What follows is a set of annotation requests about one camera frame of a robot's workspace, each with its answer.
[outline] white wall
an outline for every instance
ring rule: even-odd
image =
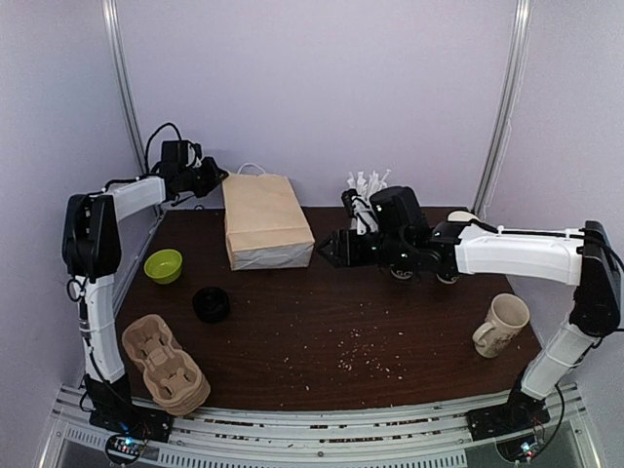
[[[624,254],[624,3],[538,1],[526,73],[500,179],[493,223],[530,228],[601,221]],[[571,308],[572,290],[512,279],[548,339]],[[608,466],[624,466],[624,336],[590,353],[574,378],[604,443]]]
[[[0,466],[17,467],[32,466],[59,386],[82,372],[60,258],[67,198],[137,166],[99,2],[2,2],[0,70]],[[152,221],[122,226],[126,254]]]
[[[143,137],[173,120],[226,169],[289,176],[339,205],[387,167],[427,205],[472,204],[507,64],[514,0],[127,0]]]

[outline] lime green bowl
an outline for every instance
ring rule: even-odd
[[[173,249],[153,253],[145,261],[143,271],[154,283],[168,285],[179,278],[182,272],[182,254]]]

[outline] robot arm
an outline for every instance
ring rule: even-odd
[[[134,407],[119,354],[113,310],[114,274],[121,261],[118,223],[146,208],[176,201],[183,192],[203,197],[227,177],[201,147],[186,140],[164,141],[157,172],[134,180],[111,180],[100,192],[69,198],[62,257],[72,279],[68,293],[78,303],[85,351],[85,385],[93,425],[150,439],[166,440],[169,417]]]
[[[476,411],[471,427],[473,438],[481,439],[531,427],[537,414],[543,422],[546,396],[620,323],[621,272],[603,227],[587,221],[582,230],[507,230],[466,214],[432,228],[408,187],[389,187],[370,202],[379,232],[334,231],[319,246],[334,266],[377,264],[400,279],[432,272],[444,283],[462,274],[498,273],[576,286],[573,310],[519,376],[508,403]]]

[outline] dark wooden table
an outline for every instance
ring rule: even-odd
[[[348,225],[343,209],[304,211],[317,242]],[[448,212],[426,210],[431,223]],[[376,267],[334,269],[317,254],[306,269],[232,272],[223,211],[169,212],[148,254],[165,248],[182,253],[182,275],[158,286],[139,271],[118,333],[161,315],[212,385],[206,406],[351,410],[470,397],[510,388],[539,351],[530,327],[496,359],[473,348],[490,301],[511,291],[503,276],[400,282]],[[217,325],[200,322],[191,305],[206,286],[230,296],[231,315]],[[126,365],[133,394],[149,398]]]

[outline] ceramic mug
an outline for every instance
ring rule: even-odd
[[[472,335],[475,349],[484,358],[495,358],[528,323],[530,313],[522,299],[499,294],[493,299],[486,322]]]

